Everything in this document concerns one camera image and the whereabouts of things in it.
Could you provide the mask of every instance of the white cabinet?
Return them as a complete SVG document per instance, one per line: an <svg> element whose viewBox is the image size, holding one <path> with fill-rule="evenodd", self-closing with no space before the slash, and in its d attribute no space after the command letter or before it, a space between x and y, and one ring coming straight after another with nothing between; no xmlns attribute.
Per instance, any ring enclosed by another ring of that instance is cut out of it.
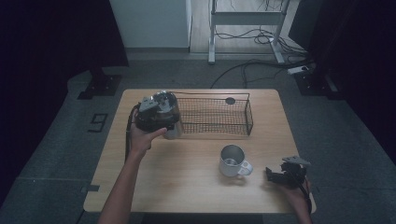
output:
<svg viewBox="0 0 396 224"><path fill-rule="evenodd" d="M110 0L125 48L188 48L191 0Z"/></svg>

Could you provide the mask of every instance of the light wood tabletop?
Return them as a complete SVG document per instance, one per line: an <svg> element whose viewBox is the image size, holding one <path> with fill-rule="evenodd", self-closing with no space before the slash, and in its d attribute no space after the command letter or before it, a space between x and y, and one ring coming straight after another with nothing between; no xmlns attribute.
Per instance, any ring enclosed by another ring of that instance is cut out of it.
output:
<svg viewBox="0 0 396 224"><path fill-rule="evenodd" d="M84 203L100 212L124 164L125 130L134 105L160 90L126 90L111 125L92 185ZM132 212L156 213L291 213L276 184L266 180L265 167L280 173L282 158L298 155L282 103L275 90L167 90L194 93L249 93L253 129L249 136L187 134L152 142L142 160ZM230 144L240 146L253 166L251 175L226 177L219 154ZM313 210L316 210L312 198Z"/></svg>

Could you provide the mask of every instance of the person's arm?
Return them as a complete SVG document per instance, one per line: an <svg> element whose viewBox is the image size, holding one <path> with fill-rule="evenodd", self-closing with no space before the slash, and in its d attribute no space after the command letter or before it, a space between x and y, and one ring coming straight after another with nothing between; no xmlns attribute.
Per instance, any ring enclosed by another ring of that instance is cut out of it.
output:
<svg viewBox="0 0 396 224"><path fill-rule="evenodd" d="M309 194L309 189L311 187L311 183L308 180L305 180L303 186ZM305 196L299 188L292 189L289 186L278 185L280 190L285 194L288 199L289 204L294 210L295 215L297 216L298 223L300 224L312 224L312 219L309 214L308 204L305 200Z"/></svg>
<svg viewBox="0 0 396 224"><path fill-rule="evenodd" d="M108 195L102 214L99 217L99 224L128 223L140 162L146 155L146 151L151 148L151 141L166 133L166 128L154 133L145 133L137 129L134 125L136 113L135 110L132 120L133 124L131 125L132 143L130 152L113 189Z"/></svg>

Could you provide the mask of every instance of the person's left hand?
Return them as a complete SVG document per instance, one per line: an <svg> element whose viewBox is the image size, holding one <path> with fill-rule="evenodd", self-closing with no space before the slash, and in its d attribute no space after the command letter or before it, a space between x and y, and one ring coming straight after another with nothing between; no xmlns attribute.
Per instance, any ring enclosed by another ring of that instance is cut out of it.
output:
<svg viewBox="0 0 396 224"><path fill-rule="evenodd" d="M153 133L146 133L138 129L135 125L135 117L137 116L137 109L134 110L132 115L131 125L131 148L128 157L142 160L146 155L147 150L151 148L151 141L167 132L166 128L161 128Z"/></svg>

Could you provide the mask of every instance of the power strip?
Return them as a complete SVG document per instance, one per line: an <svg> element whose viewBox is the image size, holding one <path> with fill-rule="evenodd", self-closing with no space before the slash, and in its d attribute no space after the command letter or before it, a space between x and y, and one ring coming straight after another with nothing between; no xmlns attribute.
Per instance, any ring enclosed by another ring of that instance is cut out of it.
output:
<svg viewBox="0 0 396 224"><path fill-rule="evenodd" d="M301 67L295 67L288 69L288 74L289 75L296 75L296 74L301 74L301 73L308 73L309 68L307 66L301 66Z"/></svg>

